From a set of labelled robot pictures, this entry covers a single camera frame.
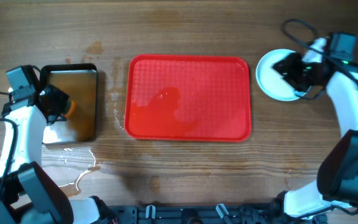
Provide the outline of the orange green sponge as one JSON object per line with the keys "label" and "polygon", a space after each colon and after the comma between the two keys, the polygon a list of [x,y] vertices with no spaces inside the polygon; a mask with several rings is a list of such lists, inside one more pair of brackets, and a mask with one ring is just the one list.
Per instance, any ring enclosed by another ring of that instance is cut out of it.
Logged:
{"label": "orange green sponge", "polygon": [[73,100],[68,100],[62,112],[62,115],[65,118],[69,118],[74,113],[75,109],[76,109],[76,102]]}

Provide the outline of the white plate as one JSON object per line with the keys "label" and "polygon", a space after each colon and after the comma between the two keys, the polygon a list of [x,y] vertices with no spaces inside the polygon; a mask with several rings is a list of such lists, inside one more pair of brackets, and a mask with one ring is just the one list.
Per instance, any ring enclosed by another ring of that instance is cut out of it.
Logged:
{"label": "white plate", "polygon": [[255,77],[260,89],[269,97],[278,101],[295,101],[305,96],[306,92],[296,91],[288,84],[282,76],[273,69],[273,65],[290,53],[295,53],[289,49],[276,49],[266,53],[258,62]]}

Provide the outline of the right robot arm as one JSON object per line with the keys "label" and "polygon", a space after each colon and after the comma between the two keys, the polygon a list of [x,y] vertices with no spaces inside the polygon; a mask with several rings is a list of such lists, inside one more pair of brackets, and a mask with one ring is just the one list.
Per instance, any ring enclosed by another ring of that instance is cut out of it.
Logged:
{"label": "right robot arm", "polygon": [[355,35],[333,32],[307,45],[304,54],[275,50],[263,58],[257,80],[268,96],[281,92],[306,98],[320,86],[334,105],[341,138],[318,169],[312,183],[284,194],[282,212],[293,220],[309,220],[330,210],[358,214],[358,63]]}

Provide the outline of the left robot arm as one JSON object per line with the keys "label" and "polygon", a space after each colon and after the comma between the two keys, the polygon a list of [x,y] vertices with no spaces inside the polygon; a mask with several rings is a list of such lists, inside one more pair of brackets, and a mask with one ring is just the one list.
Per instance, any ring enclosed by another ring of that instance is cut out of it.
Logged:
{"label": "left robot arm", "polygon": [[98,197],[70,200],[42,169],[47,126],[66,121],[75,102],[49,84],[53,72],[97,72],[92,63],[21,65],[6,72],[12,88],[0,122],[6,125],[0,157],[0,223],[99,223],[108,207]]}

